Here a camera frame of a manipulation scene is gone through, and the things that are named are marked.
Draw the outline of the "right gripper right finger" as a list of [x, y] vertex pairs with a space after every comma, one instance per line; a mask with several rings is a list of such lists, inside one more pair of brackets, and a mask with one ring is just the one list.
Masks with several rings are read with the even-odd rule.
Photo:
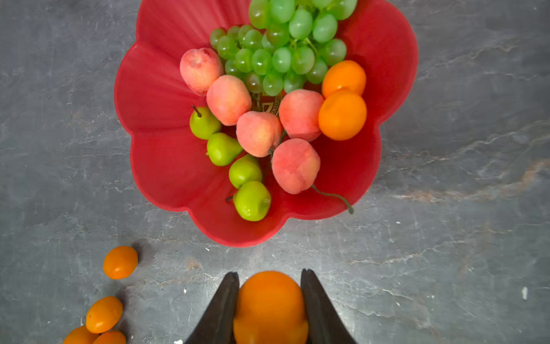
[[356, 344], [313, 270], [302, 270], [300, 285], [309, 325], [307, 343]]

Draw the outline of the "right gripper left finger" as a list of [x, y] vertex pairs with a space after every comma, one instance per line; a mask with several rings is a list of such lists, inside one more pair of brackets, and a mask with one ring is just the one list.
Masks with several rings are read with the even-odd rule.
[[230, 344], [236, 342], [233, 336], [233, 319], [239, 287], [238, 273], [228, 272], [185, 344]]

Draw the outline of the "green pear bottom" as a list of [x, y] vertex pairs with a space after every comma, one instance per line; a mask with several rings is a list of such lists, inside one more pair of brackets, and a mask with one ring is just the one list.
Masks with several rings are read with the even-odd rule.
[[226, 198], [226, 202], [233, 202], [240, 217], [249, 222], [259, 222], [269, 212], [272, 205], [272, 196], [260, 181], [244, 183], [234, 195]]

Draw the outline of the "green pear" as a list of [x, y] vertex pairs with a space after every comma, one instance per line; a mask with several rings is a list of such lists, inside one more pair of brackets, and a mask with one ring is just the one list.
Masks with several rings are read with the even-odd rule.
[[263, 182], [263, 173], [258, 159], [247, 154], [235, 161], [229, 169], [229, 179], [236, 189], [240, 189], [249, 181]]
[[244, 183], [234, 195], [226, 198], [226, 202], [233, 202], [240, 217], [249, 222], [259, 222], [269, 212], [272, 205], [272, 196], [260, 181]]
[[189, 126], [193, 135], [202, 140], [210, 139], [213, 134], [219, 133], [222, 129], [222, 123], [208, 107], [195, 105], [193, 105]]
[[225, 133], [214, 133], [207, 143], [207, 156], [215, 166], [227, 166], [243, 151], [239, 142]]

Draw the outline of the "pink peach top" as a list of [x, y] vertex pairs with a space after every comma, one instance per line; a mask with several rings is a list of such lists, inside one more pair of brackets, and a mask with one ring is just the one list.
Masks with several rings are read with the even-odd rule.
[[315, 186], [321, 159], [312, 144], [301, 138], [292, 138], [280, 143], [272, 154], [271, 168], [276, 182], [288, 194], [300, 194], [313, 189], [322, 196], [339, 199], [350, 214], [354, 214], [351, 203], [336, 193], [320, 191]]

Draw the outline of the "red flower-shaped bowl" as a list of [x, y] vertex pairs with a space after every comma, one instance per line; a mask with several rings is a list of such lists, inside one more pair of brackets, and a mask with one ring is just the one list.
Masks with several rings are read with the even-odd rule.
[[318, 220], [346, 212], [371, 186], [380, 165], [380, 126], [408, 97], [418, 69], [418, 44], [404, 14], [387, 1], [360, 1], [339, 25], [347, 56], [366, 72], [365, 126], [350, 140], [325, 136], [312, 145], [321, 158], [315, 186], [286, 193], [264, 172], [272, 195], [260, 222], [242, 219], [229, 197], [229, 168], [214, 166], [206, 142], [189, 128], [193, 105], [205, 99], [180, 76], [183, 54], [209, 45], [210, 33], [249, 22], [247, 1], [144, 1], [136, 41], [117, 73], [114, 102], [131, 135], [130, 162], [143, 196], [161, 209], [187, 212], [213, 241], [251, 247], [274, 236], [287, 219]]

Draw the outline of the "lone pink peach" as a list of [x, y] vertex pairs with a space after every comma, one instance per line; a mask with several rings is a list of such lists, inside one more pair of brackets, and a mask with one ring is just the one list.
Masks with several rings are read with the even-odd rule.
[[284, 96], [279, 119], [290, 138], [301, 138], [311, 142], [321, 135], [319, 111], [325, 99], [322, 94], [311, 90], [293, 90]]

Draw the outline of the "pink peach bottom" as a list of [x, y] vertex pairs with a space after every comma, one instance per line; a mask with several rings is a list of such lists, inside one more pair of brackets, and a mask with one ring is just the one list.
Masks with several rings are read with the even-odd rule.
[[206, 102], [224, 126], [235, 126], [252, 109], [252, 98], [245, 84], [233, 75], [220, 76], [210, 86]]

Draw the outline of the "green grape bunch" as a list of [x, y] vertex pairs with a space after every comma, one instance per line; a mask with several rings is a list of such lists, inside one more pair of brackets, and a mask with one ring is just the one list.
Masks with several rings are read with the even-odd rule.
[[252, 1], [249, 24], [211, 32], [211, 46], [226, 73], [251, 94], [278, 96], [306, 83], [322, 83], [330, 67], [347, 56], [336, 37], [356, 1]]

